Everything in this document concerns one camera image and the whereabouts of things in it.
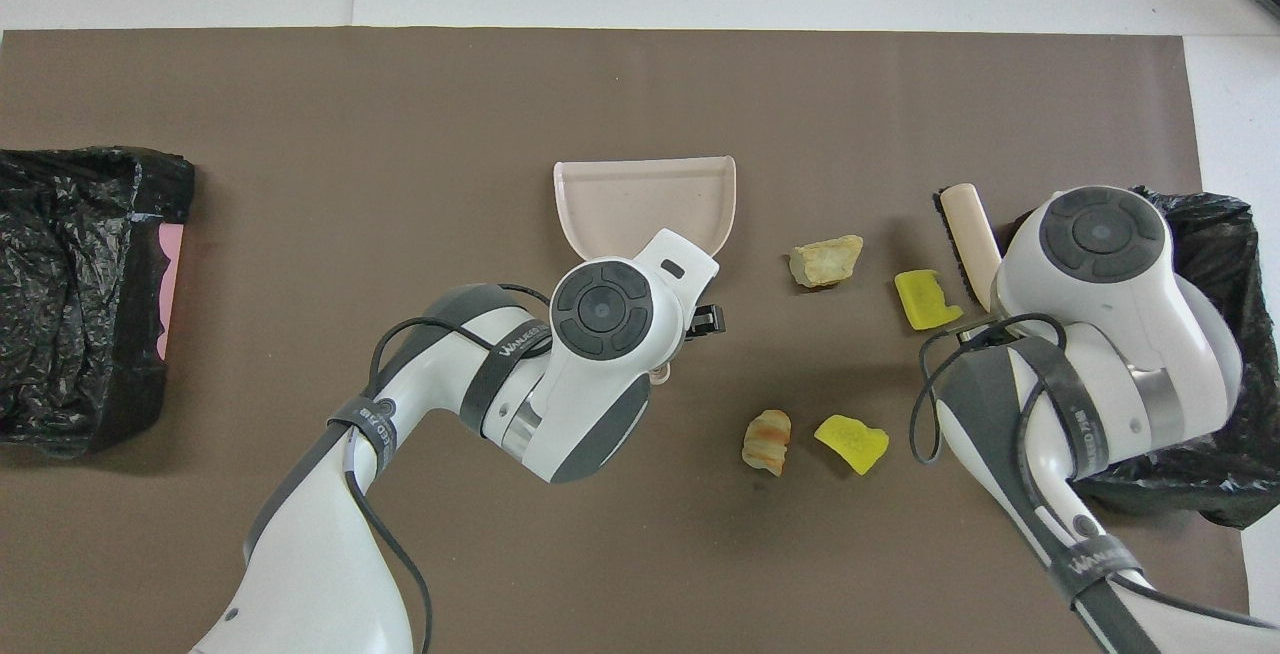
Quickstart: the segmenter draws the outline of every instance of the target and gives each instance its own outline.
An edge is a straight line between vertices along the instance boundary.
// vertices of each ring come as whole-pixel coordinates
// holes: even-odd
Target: black trash bag
[[[1221,430],[1115,463],[1074,486],[1115,509],[1190,509],[1243,529],[1280,503],[1280,375],[1253,212],[1224,195],[1157,195],[1144,186],[1134,192],[1164,212],[1174,234],[1174,271],[1225,317],[1244,376]]]
[[[160,225],[195,179],[150,148],[0,151],[0,443],[73,458],[156,421]]]

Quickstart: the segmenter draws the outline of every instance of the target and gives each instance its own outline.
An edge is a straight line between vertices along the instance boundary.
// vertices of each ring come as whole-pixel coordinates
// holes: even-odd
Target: gray velcro strap
[[[356,426],[365,435],[365,439],[374,445],[378,454],[378,472],[383,472],[387,465],[396,456],[396,424],[392,415],[396,413],[396,404],[390,399],[374,402],[366,395],[356,395],[339,407],[329,422],[343,422]]]
[[[541,344],[552,335],[552,326],[538,320],[525,320],[520,326],[511,330],[503,340],[489,349],[489,356],[480,363],[476,375],[471,378],[467,393],[462,394],[462,406],[458,407],[458,420],[471,431],[484,436],[484,413],[507,378],[516,370],[516,363],[531,348]]]
[[[1102,430],[1102,417],[1066,355],[1034,337],[1015,340],[1011,347],[1044,383],[1044,394],[1053,403],[1071,444],[1071,458],[1075,459],[1071,477],[1087,477],[1107,468],[1107,436]]]
[[[1074,608],[1075,598],[1094,582],[1125,570],[1142,571],[1142,564],[1125,545],[1103,534],[1076,543],[1050,564],[1050,576],[1059,594]]]

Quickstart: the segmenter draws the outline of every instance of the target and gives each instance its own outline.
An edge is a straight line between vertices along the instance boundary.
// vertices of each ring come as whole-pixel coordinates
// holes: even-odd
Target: yellow sponge piece
[[[836,449],[836,453],[860,475],[869,472],[888,449],[888,435],[883,429],[870,429],[864,422],[841,413],[827,417],[814,436]]]
[[[904,271],[893,276],[893,285],[897,288],[899,298],[902,299],[906,321],[911,323],[911,329],[915,331],[942,326],[964,314],[964,308],[947,306],[938,285],[938,273],[931,267]]]

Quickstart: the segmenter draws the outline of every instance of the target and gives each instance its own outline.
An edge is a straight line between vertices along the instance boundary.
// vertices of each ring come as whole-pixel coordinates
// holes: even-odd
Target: crumpled yellow paper
[[[836,453],[860,475],[869,472],[888,449],[888,435],[884,430],[870,429],[864,422],[841,413],[827,417],[814,436],[836,449]]]

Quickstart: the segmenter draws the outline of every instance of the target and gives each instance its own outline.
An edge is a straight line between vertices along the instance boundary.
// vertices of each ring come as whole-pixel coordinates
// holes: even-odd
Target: bread piece
[[[815,241],[791,250],[791,276],[796,284],[832,285],[844,282],[854,274],[854,264],[863,253],[860,235],[841,235],[840,239]]]
[[[751,468],[769,470],[782,476],[782,463],[791,444],[791,420],[780,410],[765,410],[746,425],[742,439],[742,461]]]

